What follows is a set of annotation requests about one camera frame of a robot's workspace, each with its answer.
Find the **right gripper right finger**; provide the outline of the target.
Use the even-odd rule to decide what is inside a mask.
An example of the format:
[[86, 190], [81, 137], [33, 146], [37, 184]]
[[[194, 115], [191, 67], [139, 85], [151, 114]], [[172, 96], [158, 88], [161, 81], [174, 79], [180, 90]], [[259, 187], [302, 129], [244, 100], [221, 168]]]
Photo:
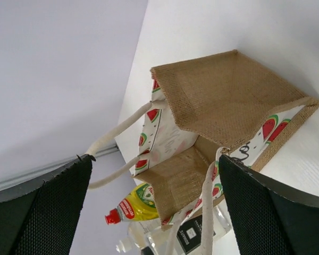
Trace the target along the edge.
[[319, 254], [319, 197], [226, 155], [219, 174], [240, 254]]

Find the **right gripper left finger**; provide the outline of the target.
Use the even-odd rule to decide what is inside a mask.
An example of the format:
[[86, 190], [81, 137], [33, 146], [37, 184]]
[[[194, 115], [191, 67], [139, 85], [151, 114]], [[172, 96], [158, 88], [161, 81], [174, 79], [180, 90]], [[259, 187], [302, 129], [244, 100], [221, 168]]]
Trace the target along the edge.
[[69, 254], [95, 158], [0, 191], [0, 254]]

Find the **red cap yellow bottle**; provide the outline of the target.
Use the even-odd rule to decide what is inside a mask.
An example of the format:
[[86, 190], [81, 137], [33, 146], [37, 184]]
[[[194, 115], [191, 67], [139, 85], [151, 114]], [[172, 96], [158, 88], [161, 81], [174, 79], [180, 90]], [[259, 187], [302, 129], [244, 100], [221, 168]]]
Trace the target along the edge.
[[148, 183], [142, 183], [136, 186], [120, 201], [116, 208], [112, 209], [109, 214], [105, 216], [108, 225], [127, 221], [147, 221], [158, 218], [159, 214], [155, 205], [154, 189]]

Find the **grey cap clear bottle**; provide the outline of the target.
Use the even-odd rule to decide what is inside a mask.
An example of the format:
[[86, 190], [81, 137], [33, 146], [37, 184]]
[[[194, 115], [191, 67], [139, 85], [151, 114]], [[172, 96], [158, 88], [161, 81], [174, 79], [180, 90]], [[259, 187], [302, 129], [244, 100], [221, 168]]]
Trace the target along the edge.
[[[200, 254], [202, 240], [202, 216], [186, 221], [180, 226], [174, 239], [174, 255]], [[217, 241], [232, 228], [230, 221], [218, 207], [213, 208], [213, 240]], [[158, 228], [145, 235], [146, 247], [141, 249], [143, 255], [164, 255], [169, 241], [170, 230]]]

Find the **burlap watermelon canvas bag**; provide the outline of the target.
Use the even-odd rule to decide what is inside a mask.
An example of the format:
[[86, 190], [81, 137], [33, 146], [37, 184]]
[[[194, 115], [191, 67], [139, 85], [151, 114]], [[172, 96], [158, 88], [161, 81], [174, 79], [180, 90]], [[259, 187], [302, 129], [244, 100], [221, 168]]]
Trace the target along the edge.
[[260, 171], [319, 108], [319, 99], [237, 50], [156, 66], [151, 74], [150, 101], [87, 150], [95, 156], [143, 118], [137, 156], [89, 188], [133, 168], [152, 187], [171, 236], [202, 214], [201, 253], [212, 254], [213, 208], [223, 199], [219, 158]]

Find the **white cap clear bottle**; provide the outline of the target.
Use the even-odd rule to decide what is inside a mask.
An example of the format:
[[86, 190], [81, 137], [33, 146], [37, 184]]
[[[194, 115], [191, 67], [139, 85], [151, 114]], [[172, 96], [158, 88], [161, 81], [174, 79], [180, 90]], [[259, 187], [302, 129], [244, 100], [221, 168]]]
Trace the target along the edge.
[[146, 235], [159, 228], [161, 221], [152, 219], [139, 222], [130, 222], [127, 229], [127, 236], [116, 245], [118, 253], [127, 253], [133, 249], [142, 250], [147, 246]]

